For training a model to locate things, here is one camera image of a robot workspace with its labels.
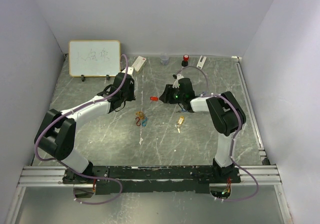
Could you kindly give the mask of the red key tag with key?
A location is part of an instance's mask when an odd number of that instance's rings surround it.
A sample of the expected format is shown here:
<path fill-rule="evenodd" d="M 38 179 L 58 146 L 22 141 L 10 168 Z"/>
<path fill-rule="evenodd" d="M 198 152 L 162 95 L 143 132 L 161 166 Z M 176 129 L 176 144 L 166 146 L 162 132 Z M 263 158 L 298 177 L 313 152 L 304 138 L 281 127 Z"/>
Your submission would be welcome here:
<path fill-rule="evenodd" d="M 159 98 L 158 98 L 158 97 L 156 97 L 156 96 L 151 96 L 151 97 L 150 97 L 150 100 L 151 100 L 151 101 L 158 101 L 158 100 L 159 100 Z"/>

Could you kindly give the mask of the orange carabiner clip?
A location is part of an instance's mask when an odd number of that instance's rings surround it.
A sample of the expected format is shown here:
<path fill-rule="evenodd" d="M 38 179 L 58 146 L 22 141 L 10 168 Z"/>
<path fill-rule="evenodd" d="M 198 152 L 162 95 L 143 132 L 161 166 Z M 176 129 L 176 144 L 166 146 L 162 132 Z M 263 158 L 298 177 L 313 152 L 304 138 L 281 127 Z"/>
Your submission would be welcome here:
<path fill-rule="evenodd" d="M 144 119 L 145 118 L 145 114 L 142 111 L 138 111 L 135 113 L 136 117 L 140 118 L 140 119 Z"/>

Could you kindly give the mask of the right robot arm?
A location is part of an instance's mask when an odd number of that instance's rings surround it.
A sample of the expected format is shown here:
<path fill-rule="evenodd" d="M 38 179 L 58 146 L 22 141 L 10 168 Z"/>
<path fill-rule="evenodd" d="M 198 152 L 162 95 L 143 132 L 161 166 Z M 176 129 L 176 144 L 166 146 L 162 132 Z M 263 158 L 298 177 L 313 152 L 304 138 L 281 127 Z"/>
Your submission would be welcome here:
<path fill-rule="evenodd" d="M 159 97 L 166 104 L 180 104 L 189 113 L 209 113 L 218 132 L 218 147 L 213 159 L 212 176 L 216 182 L 228 179 L 235 168 L 233 151 L 235 137 L 246 123 L 246 116 L 232 92 L 197 96 L 190 78 L 167 84 Z"/>

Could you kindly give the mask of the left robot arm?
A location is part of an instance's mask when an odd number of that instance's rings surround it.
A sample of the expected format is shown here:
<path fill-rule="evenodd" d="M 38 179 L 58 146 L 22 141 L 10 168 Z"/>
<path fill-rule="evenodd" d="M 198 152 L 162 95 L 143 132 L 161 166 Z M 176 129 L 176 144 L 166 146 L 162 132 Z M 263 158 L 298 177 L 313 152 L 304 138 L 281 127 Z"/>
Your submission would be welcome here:
<path fill-rule="evenodd" d="M 81 183 L 93 178 L 93 164 L 75 149 L 78 128 L 102 115 L 119 111 L 127 101 L 135 100 L 135 81 L 130 74 L 120 72 L 112 84 L 89 101 L 63 111 L 47 111 L 34 139 L 35 155 L 38 148 L 62 165 L 72 169 Z"/>

